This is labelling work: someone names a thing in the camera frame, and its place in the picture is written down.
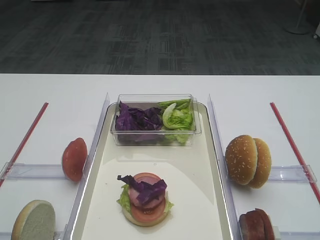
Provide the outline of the right red strip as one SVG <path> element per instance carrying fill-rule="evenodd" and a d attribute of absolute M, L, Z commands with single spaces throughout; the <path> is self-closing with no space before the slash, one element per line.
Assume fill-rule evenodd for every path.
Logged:
<path fill-rule="evenodd" d="M 270 106 L 271 106 L 271 108 L 272 108 L 272 110 L 273 110 L 273 112 L 274 112 L 274 114 L 275 114 L 275 116 L 276 116 L 276 118 L 277 118 L 277 120 L 278 120 L 278 122 L 279 122 L 279 124 L 280 124 L 280 126 L 281 126 L 281 128 L 282 128 L 282 130 L 283 130 L 283 132 L 284 132 L 284 134 L 285 134 L 285 136 L 286 136 L 286 138 L 287 138 L 287 140 L 288 140 L 288 142 L 289 142 L 289 144 L 290 144 L 290 146 L 291 146 L 291 148 L 292 148 L 292 150 L 293 150 L 293 152 L 294 152 L 294 154 L 295 154 L 295 156 L 296 156 L 296 158 L 297 158 L 297 160 L 299 162 L 299 164 L 302 166 L 302 169 L 303 169 L 303 171 L 304 171 L 304 173 L 305 173 L 305 175 L 306 175 L 306 177 L 308 179 L 310 187 L 311 187 L 311 189 L 312 189 L 317 201 L 320 202 L 320 190 L 317 187 L 315 178 L 313 178 L 313 176 L 312 176 L 311 170 L 308 168 L 306 162 L 304 161 L 304 159 L 303 159 L 303 157 L 302 157 L 302 155 L 301 155 L 301 153 L 300 153 L 300 151 L 299 151 L 294 139 L 291 136 L 291 133 L 290 133 L 289 129 L 287 128 L 287 126 L 286 126 L 286 124 L 285 124 L 285 122 L 284 122 L 284 120 L 283 120 L 278 108 L 276 107 L 276 104 L 274 102 L 270 102 L 269 104 L 270 104 Z"/>

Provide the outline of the bottom bun on tray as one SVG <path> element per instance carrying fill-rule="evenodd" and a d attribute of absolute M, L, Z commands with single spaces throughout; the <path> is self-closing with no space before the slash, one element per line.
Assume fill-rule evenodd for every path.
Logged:
<path fill-rule="evenodd" d="M 139 221 L 136 220 L 126 209 L 122 208 L 122 213 L 125 218 L 130 221 L 132 224 L 141 226 L 141 227 L 152 227 L 159 223 L 161 223 L 168 215 L 168 213 L 163 213 L 161 216 L 157 217 L 154 220 L 146 220 L 146 221 Z"/>

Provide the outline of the left upper clear holder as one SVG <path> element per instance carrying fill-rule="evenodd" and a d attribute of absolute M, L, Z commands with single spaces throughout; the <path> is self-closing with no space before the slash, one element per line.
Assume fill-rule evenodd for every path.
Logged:
<path fill-rule="evenodd" d="M 1 180 L 64 180 L 60 164 L 25 164 L 7 162 L 0 171 Z"/>

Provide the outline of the sesame bun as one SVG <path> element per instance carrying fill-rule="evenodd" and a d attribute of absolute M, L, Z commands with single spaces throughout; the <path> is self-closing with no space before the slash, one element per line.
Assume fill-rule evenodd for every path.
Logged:
<path fill-rule="evenodd" d="M 245 186 L 255 176 L 258 152 L 250 135 L 240 135 L 230 141 L 225 151 L 228 175 L 237 184 Z"/>
<path fill-rule="evenodd" d="M 261 188 L 267 181 L 271 172 L 272 157 L 269 146 L 260 138 L 254 138 L 257 149 L 257 166 L 249 186 L 254 189 Z"/>

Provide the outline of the clear acrylic rail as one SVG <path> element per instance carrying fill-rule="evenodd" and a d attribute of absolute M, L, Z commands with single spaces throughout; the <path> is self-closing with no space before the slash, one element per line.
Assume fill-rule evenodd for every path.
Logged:
<path fill-rule="evenodd" d="M 105 118 L 106 118 L 106 114 L 107 114 L 107 110 L 108 110 L 109 105 L 110 105 L 110 98 L 109 98 L 109 94 L 106 93 L 104 103 L 103 103 L 103 106 L 101 109 L 99 121 L 97 123 L 97 127 L 95 130 L 93 141 L 92 141 L 92 144 L 91 144 L 91 147 L 89 150 L 89 154 L 87 156 L 86 162 L 83 167 L 82 179 L 81 179 L 79 186 L 78 186 L 78 190 L 77 190 L 77 193 L 76 193 L 76 196 L 74 199 L 74 203 L 72 206 L 72 210 L 70 213 L 68 223 L 66 224 L 67 229 L 66 229 L 66 232 L 64 235 L 64 240 L 72 240 L 73 239 L 73 235 L 75 232 L 75 225 L 76 225 L 77 220 L 79 218 L 80 208 L 81 208 L 81 205 L 82 205 L 83 199 L 84 199 L 84 192 L 85 192 L 87 184 L 88 184 L 88 178 L 89 178 L 91 170 L 92 170 L 92 166 L 94 163 L 94 157 L 96 155 L 100 136 L 103 131 L 104 122 L 105 122 Z"/>
<path fill-rule="evenodd" d="M 225 210 L 226 210 L 230 237 L 232 240 L 242 240 L 242 234 L 241 234 L 241 230 L 238 223 L 238 216 L 235 209 L 232 189 L 228 179 L 228 170 L 225 163 L 220 131 L 219 131 L 219 126 L 216 118 L 215 106 L 210 94 L 207 100 L 207 108 L 209 112 L 212 138 L 214 141 L 215 155 L 216 155 L 217 167 L 219 171 L 220 184 L 223 192 L 223 201 L 224 201 Z"/>

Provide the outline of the sesame bun top front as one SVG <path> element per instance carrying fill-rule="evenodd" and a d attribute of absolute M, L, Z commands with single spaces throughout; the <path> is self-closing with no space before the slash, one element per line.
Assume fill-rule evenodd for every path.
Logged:
<path fill-rule="evenodd" d="M 225 151 L 228 175 L 237 184 L 245 186 L 255 176 L 258 152 L 250 135 L 240 135 L 230 141 Z"/>

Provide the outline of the right lower clear holder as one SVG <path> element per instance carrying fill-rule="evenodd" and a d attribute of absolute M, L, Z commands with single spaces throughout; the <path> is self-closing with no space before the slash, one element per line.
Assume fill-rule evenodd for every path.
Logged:
<path fill-rule="evenodd" d="M 281 238 L 279 228 L 277 226 L 273 225 L 272 229 L 273 229 L 273 234 L 274 234 L 275 240 L 281 240 L 282 238 Z"/>

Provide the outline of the clear plastic salad box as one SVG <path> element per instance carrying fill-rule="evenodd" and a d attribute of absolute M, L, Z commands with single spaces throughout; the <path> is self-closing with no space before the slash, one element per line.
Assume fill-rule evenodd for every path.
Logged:
<path fill-rule="evenodd" d="M 181 99 L 191 99 L 193 111 L 191 130 L 168 129 L 163 122 L 160 130 L 116 130 L 116 116 L 120 114 L 120 102 L 130 108 L 146 110 L 152 107 L 159 108 L 159 102 Z M 201 132 L 198 101 L 191 94 L 120 94 L 110 126 L 110 133 L 115 143 L 121 146 L 190 146 L 193 144 L 194 136 Z"/>

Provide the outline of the left lower clear holder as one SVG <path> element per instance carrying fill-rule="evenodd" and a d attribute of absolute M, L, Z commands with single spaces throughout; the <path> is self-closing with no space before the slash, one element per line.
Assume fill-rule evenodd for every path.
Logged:
<path fill-rule="evenodd" d="M 67 230 L 67 225 L 64 226 L 63 231 L 55 231 L 53 239 L 54 240 L 64 240 L 66 230 Z"/>

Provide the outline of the upper tomato slice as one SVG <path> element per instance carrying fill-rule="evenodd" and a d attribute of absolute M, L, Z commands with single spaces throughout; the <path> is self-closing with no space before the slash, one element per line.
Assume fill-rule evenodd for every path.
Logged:
<path fill-rule="evenodd" d="M 140 187 L 152 186 L 161 180 L 159 176 L 150 172 L 141 172 L 133 176 L 134 180 Z"/>

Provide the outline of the lower tomato slice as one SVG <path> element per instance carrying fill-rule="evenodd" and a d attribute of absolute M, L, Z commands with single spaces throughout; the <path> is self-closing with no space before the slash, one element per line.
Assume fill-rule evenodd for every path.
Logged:
<path fill-rule="evenodd" d="M 164 199 L 157 207 L 153 209 L 140 209 L 130 204 L 131 215 L 138 221 L 154 220 L 164 213 L 166 200 Z"/>

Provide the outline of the right upper clear holder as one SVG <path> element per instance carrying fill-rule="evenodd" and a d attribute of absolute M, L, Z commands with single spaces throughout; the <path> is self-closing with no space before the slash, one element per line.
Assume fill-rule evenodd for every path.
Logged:
<path fill-rule="evenodd" d="M 272 166 L 269 182 L 316 183 L 317 178 L 310 165 Z"/>

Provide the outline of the clear holder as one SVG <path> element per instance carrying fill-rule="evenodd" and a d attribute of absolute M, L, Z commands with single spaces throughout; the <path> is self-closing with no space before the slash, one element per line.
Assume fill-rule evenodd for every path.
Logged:
<path fill-rule="evenodd" d="M 55 231 L 53 239 L 54 240 L 64 240 L 66 230 L 67 230 L 67 225 L 64 226 L 63 231 Z"/>
<path fill-rule="evenodd" d="M 310 165 L 272 166 L 269 182 L 316 183 L 317 178 Z"/>
<path fill-rule="evenodd" d="M 0 171 L 1 180 L 64 180 L 60 164 L 25 164 L 7 162 Z"/>
<path fill-rule="evenodd" d="M 279 228 L 277 226 L 273 225 L 272 229 L 273 229 L 273 234 L 274 234 L 275 240 L 281 240 L 282 238 L 281 238 Z"/>

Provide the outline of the green lettuce in box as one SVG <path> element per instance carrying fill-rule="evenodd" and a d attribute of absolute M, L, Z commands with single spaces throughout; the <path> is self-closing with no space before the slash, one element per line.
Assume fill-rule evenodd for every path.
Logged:
<path fill-rule="evenodd" d="M 158 103 L 161 109 L 162 123 L 170 130 L 191 130 L 193 125 L 193 110 L 191 99 L 162 101 Z"/>

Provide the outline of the purple cabbage leaves in box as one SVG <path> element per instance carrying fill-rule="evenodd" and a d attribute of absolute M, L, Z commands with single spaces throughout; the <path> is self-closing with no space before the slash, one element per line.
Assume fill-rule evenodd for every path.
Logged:
<path fill-rule="evenodd" d="M 163 125 L 160 108 L 142 110 L 120 102 L 119 110 L 119 116 L 115 119 L 116 131 L 158 131 Z"/>

